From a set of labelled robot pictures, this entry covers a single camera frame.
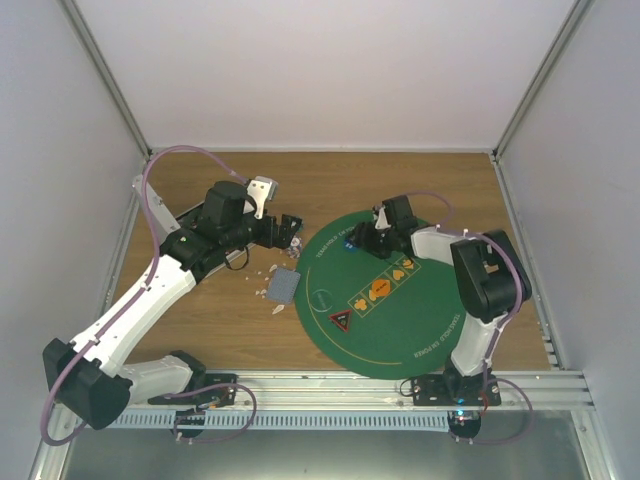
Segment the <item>blue orange 10 chip stack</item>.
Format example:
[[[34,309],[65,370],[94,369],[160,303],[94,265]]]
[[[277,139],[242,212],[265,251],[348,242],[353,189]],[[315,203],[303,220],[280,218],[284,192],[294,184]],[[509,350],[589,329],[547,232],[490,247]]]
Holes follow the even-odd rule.
[[[289,247],[286,249],[286,254],[292,259],[298,259],[302,253],[302,240],[299,236],[295,235]]]

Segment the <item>orange big blind button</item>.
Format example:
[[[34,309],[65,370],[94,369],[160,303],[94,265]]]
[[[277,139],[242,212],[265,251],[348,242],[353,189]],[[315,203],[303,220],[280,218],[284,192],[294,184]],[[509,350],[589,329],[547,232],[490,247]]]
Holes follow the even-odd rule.
[[[386,296],[392,291],[392,282],[387,278],[376,279],[372,282],[368,291],[368,297],[371,302],[376,302]]]

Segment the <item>clear round dealer button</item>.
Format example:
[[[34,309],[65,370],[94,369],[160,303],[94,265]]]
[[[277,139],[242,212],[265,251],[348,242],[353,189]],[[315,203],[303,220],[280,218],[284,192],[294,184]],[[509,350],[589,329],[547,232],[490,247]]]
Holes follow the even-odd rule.
[[[327,312],[333,308],[333,295],[326,289],[317,289],[310,294],[310,305],[317,312]]]

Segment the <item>black red triangular all-in button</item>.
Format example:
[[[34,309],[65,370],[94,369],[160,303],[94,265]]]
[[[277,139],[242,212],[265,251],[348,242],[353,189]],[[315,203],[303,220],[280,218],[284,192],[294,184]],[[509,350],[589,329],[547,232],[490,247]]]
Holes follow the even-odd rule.
[[[335,312],[329,315],[329,320],[342,332],[347,333],[350,330],[352,313],[351,309]]]

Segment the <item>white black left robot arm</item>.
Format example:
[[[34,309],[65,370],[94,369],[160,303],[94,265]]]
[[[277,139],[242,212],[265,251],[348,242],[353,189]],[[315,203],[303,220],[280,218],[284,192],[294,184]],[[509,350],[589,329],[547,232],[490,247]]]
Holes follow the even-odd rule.
[[[49,389],[91,428],[112,424],[131,404],[159,397],[193,404],[206,391],[204,364],[184,351],[138,364],[127,359],[151,327],[179,299],[235,252],[250,246],[287,249],[301,218],[276,217],[265,207],[275,181],[257,177],[242,185],[219,181],[200,204],[173,218],[150,196],[159,221],[158,254],[141,277],[93,325],[71,341],[52,340],[43,351]]]

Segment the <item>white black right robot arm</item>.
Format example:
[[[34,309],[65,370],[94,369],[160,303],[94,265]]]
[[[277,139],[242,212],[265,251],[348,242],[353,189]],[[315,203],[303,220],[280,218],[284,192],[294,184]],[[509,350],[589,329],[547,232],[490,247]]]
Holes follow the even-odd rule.
[[[464,405],[484,391],[506,325],[532,296],[531,282],[506,231],[457,233],[423,223],[409,197],[400,195],[375,206],[372,218],[356,224],[348,242],[379,259],[402,253],[453,267],[465,319],[445,362],[443,393],[451,403]]]

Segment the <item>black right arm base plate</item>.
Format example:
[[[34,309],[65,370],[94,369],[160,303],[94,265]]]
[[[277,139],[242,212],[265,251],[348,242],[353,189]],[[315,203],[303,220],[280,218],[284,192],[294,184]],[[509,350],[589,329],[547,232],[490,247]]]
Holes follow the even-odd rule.
[[[461,378],[426,374],[410,379],[409,395],[415,406],[500,406],[500,392],[494,392],[492,385],[483,385],[481,374]]]

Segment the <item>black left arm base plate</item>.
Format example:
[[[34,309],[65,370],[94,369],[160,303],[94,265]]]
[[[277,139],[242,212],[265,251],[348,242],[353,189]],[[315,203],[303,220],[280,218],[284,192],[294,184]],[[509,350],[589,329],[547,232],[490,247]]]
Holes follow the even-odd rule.
[[[191,380],[186,387],[186,392],[192,392],[198,389],[209,387],[222,383],[236,383],[238,375],[234,373],[206,373],[202,380]],[[218,389],[209,389],[206,392],[197,395],[181,398],[168,398],[166,396],[157,396],[147,401],[150,405],[191,405],[222,407],[233,405],[235,401],[235,388],[223,387]]]

